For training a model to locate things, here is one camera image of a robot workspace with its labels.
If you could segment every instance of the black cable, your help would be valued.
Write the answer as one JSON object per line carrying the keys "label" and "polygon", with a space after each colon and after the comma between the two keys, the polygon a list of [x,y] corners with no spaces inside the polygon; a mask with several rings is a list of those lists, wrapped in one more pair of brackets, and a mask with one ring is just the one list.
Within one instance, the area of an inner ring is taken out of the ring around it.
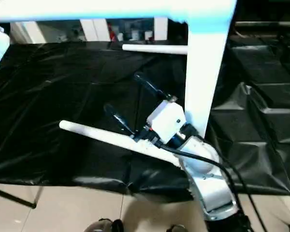
{"label": "black cable", "polygon": [[228,172],[228,170],[222,164],[217,163],[217,162],[215,162],[215,161],[213,161],[211,159],[204,158],[202,156],[193,155],[193,154],[190,154],[190,153],[187,153],[187,152],[183,152],[183,151],[179,151],[179,150],[170,148],[170,147],[168,147],[168,146],[166,146],[164,144],[161,144],[158,147],[160,147],[160,148],[162,148],[162,149],[164,149],[166,151],[169,151],[169,152],[178,154],[180,156],[185,156],[185,157],[188,157],[188,158],[193,158],[193,159],[196,159],[196,160],[201,160],[201,161],[204,161],[206,163],[211,163],[211,164],[217,166],[218,168],[220,168],[225,173],[225,175],[228,178],[228,181],[230,182],[230,186],[231,186],[232,192],[234,192],[235,200],[236,200],[236,203],[238,205],[238,208],[239,208],[240,212],[244,214],[242,204],[241,204],[241,202],[240,202],[240,200],[238,198],[238,193],[237,193],[237,190],[235,188],[234,181],[233,181],[230,173]]}
{"label": "black cable", "polygon": [[[204,161],[204,162],[213,164],[213,165],[217,166],[218,168],[220,168],[225,173],[225,175],[226,175],[226,177],[227,177],[227,179],[228,179],[228,181],[230,183],[230,187],[231,187],[232,192],[234,193],[235,200],[236,200],[236,203],[238,205],[239,211],[244,214],[241,201],[240,201],[240,199],[238,197],[238,192],[237,192],[237,190],[235,188],[234,181],[233,181],[230,173],[228,172],[228,170],[222,164],[217,163],[217,162],[215,162],[215,161],[213,161],[211,159],[204,158],[202,156],[193,155],[193,154],[190,154],[190,153],[187,153],[187,152],[183,152],[183,151],[179,151],[179,150],[170,148],[170,147],[168,147],[168,146],[166,146],[164,144],[159,144],[158,147],[160,147],[160,148],[162,148],[162,149],[164,149],[166,151],[169,151],[169,152],[178,154],[180,156],[192,158],[192,159],[195,159],[195,160],[201,160],[201,161]],[[265,225],[264,225],[264,222],[263,222],[263,220],[262,220],[262,218],[261,218],[261,216],[260,216],[260,214],[259,214],[259,212],[258,212],[258,210],[257,210],[257,208],[255,206],[255,203],[254,203],[254,201],[253,201],[250,193],[247,190],[246,184],[244,183],[244,181],[243,181],[240,173],[236,170],[236,168],[233,167],[232,164],[230,164],[230,162],[225,157],[221,157],[221,158],[224,159],[224,160],[226,160],[226,163],[232,168],[232,170],[234,171],[234,173],[238,176],[238,179],[240,180],[241,184],[243,185],[244,190],[246,191],[246,193],[247,193],[247,195],[249,197],[249,200],[250,200],[250,202],[251,202],[251,204],[252,204],[252,206],[254,208],[254,211],[255,211],[255,213],[256,213],[256,215],[258,217],[258,220],[259,220],[259,222],[260,222],[260,224],[261,224],[264,232],[268,232],[267,229],[266,229],[266,227],[265,227]]]}
{"label": "black cable", "polygon": [[[204,143],[206,143],[206,140],[204,139],[204,138],[202,138],[202,137],[200,137],[200,136],[198,136],[198,138],[200,139],[200,140],[202,140],[202,142],[204,142]],[[266,227],[265,227],[265,224],[264,224],[264,222],[263,222],[263,220],[262,220],[262,218],[261,218],[261,215],[260,215],[260,213],[259,213],[259,211],[258,211],[258,209],[257,209],[257,207],[256,207],[256,204],[255,204],[255,201],[252,199],[252,196],[251,196],[251,194],[250,194],[250,192],[249,192],[249,190],[248,190],[248,188],[247,188],[247,185],[246,185],[246,183],[244,182],[244,180],[243,180],[243,178],[242,178],[242,175],[239,173],[239,171],[230,163],[230,161],[224,156],[224,155],[222,155],[217,149],[216,149],[216,151],[217,151],[217,153],[218,153],[218,155],[219,155],[219,157],[233,170],[233,172],[237,175],[237,178],[239,179],[239,181],[241,182],[241,184],[242,184],[242,186],[243,186],[243,189],[244,189],[244,192],[248,195],[248,198],[249,198],[249,201],[250,201],[250,203],[252,204],[252,207],[253,207],[253,209],[254,209],[254,211],[255,211],[255,213],[256,213],[256,215],[257,215],[257,217],[258,217],[258,220],[259,220],[259,222],[260,222],[260,224],[261,224],[261,226],[262,226],[262,228],[263,228],[263,230],[265,231],[265,232],[267,232],[267,229],[266,229]]]}

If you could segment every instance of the black table leg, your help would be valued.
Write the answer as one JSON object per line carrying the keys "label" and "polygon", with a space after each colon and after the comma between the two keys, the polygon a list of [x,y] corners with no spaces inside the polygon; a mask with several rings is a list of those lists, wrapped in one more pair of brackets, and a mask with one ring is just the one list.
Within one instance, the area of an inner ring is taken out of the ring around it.
{"label": "black table leg", "polygon": [[13,195],[11,195],[7,192],[1,191],[1,190],[0,190],[0,197],[3,197],[3,198],[8,199],[10,201],[22,204],[22,205],[27,206],[31,209],[35,209],[37,207],[36,203],[31,203],[31,202],[25,201],[23,199],[20,199],[19,197],[13,196]]}

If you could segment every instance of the black plastic sheet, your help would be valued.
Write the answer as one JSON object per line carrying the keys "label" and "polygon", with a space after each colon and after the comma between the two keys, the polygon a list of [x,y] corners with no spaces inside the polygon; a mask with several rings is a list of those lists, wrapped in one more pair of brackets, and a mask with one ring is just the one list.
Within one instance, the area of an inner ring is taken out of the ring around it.
{"label": "black plastic sheet", "polygon": [[[133,73],[184,105],[185,69],[186,56],[115,43],[12,45],[0,70],[0,183],[191,199],[173,165],[58,127],[65,119],[122,133],[103,112],[111,103],[139,129],[159,102]],[[290,38],[228,41],[206,138],[253,193],[290,194]]]}

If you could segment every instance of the white pipe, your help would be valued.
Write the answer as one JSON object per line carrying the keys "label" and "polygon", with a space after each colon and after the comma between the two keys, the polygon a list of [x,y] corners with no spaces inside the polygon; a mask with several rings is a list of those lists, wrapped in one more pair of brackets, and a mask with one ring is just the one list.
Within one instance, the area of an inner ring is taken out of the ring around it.
{"label": "white pipe", "polygon": [[187,55],[186,45],[144,45],[144,44],[123,44],[122,50],[134,52],[152,52],[165,54]]}
{"label": "white pipe", "polygon": [[113,144],[115,146],[164,160],[172,163],[176,167],[180,167],[178,159],[171,152],[159,149],[147,140],[140,140],[136,143],[129,136],[123,134],[101,130],[65,120],[59,123],[59,127],[66,131],[78,133],[92,139],[97,139],[105,143]]}

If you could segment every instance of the white floor tile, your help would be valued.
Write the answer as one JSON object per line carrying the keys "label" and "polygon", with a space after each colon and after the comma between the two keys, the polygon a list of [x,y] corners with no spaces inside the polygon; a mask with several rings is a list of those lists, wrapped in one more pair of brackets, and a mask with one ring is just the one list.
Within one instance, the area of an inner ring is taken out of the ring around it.
{"label": "white floor tile", "polygon": [[0,190],[32,203],[34,202],[34,199],[39,191],[39,188],[41,187],[0,184]]}
{"label": "white floor tile", "polygon": [[[245,213],[255,232],[263,232],[246,195],[240,196]],[[280,196],[253,196],[268,231],[289,232],[290,210]],[[124,196],[121,219],[125,232],[165,232],[172,224],[182,224],[188,231],[207,231],[200,206],[194,202],[159,204]]]}
{"label": "white floor tile", "polygon": [[188,231],[206,232],[203,215],[196,202],[161,204],[124,196],[121,220],[125,232],[165,232],[173,224]]}
{"label": "white floor tile", "polygon": [[45,187],[23,232],[83,232],[100,218],[120,217],[122,195],[77,187]]}
{"label": "white floor tile", "polygon": [[[24,188],[13,188],[13,186],[0,186],[0,190],[15,194],[24,195]],[[12,201],[0,197],[0,232],[21,232],[30,209]]]}
{"label": "white floor tile", "polygon": [[[284,196],[254,195],[253,199],[269,232],[289,232],[290,210],[284,204]],[[257,216],[246,195],[240,195],[244,211],[255,232],[263,232]]]}

